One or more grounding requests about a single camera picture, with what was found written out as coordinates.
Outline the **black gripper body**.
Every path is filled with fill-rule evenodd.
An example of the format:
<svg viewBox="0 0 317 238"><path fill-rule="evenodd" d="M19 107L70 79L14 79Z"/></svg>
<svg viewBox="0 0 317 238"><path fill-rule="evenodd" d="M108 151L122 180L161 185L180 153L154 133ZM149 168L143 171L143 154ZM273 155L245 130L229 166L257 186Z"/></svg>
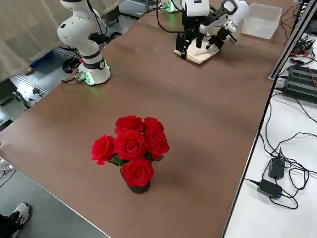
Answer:
<svg viewBox="0 0 317 238"><path fill-rule="evenodd" d="M186 35L196 35L200 26L201 17L182 16L182 24Z"/></svg>
<svg viewBox="0 0 317 238"><path fill-rule="evenodd" d="M226 26L221 26L215 37L217 40L227 40L232 37L232 33Z"/></svg>

